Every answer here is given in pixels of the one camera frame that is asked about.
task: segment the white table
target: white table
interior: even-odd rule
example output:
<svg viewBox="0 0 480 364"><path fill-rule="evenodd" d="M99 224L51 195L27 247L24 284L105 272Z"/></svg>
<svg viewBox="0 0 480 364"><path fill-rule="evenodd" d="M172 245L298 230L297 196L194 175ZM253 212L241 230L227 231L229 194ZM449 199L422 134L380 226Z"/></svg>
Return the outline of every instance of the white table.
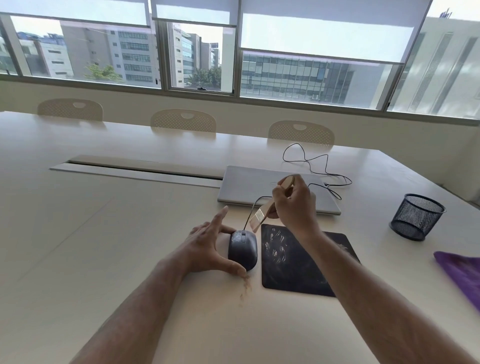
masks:
<svg viewBox="0 0 480 364"><path fill-rule="evenodd" d="M302 163L282 162L288 145L1 113L0 363L68 362L156 261L221 207L214 188L49 167L90 154L308 172ZM310 157L321 152L304 146ZM299 158L301 151L291 150L288 157ZM313 163L315 170L323 167L321 160ZM445 250L479 256L480 212L377 150L336 146L329 171L349 176L353 184L337 189L341 216L318 217L323 229L346 234L366 267L480 359L480 315L432 255ZM388 227L405 193L424 194L447 208L422 243ZM232 206L225 223L241 229L248 212ZM223 254L226 239L219 242ZM267 290L260 263L250 276L247 292L242 280L222 272L188 276L154 362L376 362L336 299Z"/></svg>

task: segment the computer mouse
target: computer mouse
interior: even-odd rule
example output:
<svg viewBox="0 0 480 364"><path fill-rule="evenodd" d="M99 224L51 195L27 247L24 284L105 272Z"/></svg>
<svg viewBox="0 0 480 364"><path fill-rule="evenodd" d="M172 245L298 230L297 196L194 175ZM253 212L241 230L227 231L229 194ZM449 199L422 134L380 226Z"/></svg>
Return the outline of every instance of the computer mouse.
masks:
<svg viewBox="0 0 480 364"><path fill-rule="evenodd" d="M257 264L257 237L251 231L237 230L230 235L228 258L241 264L247 271Z"/></svg>

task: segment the mesh pen holder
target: mesh pen holder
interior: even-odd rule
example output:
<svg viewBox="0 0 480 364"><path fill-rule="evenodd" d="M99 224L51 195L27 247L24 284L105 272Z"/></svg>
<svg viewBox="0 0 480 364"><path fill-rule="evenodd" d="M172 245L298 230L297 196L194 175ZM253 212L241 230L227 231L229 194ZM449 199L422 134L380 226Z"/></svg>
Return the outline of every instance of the mesh pen holder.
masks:
<svg viewBox="0 0 480 364"><path fill-rule="evenodd" d="M398 235L421 242L445 211L431 198L406 194L389 225Z"/></svg>

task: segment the silver laptop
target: silver laptop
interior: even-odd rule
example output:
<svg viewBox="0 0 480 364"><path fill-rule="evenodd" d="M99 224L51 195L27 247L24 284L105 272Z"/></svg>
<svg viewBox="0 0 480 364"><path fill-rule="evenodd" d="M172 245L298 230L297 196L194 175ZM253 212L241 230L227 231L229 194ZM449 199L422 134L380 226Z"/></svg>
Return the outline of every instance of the silver laptop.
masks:
<svg viewBox="0 0 480 364"><path fill-rule="evenodd" d="M227 166L217 200L227 204L252 206L260 196L271 196L277 182L288 174L279 170ZM318 175L303 173L300 175L307 185L323 183ZM310 190L317 196L317 213L341 214L334 197L326 188L312 185ZM268 200L268 198L261 199L257 205L263 205Z"/></svg>

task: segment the mouse pad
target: mouse pad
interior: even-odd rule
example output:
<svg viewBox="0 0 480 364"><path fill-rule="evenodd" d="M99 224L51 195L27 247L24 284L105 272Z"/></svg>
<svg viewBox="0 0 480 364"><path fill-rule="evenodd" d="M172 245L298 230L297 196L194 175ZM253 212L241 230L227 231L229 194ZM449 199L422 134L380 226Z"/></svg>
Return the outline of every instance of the mouse pad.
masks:
<svg viewBox="0 0 480 364"><path fill-rule="evenodd" d="M344 234L325 234L359 260ZM262 225L262 285L273 290L335 297L313 259L285 226Z"/></svg>

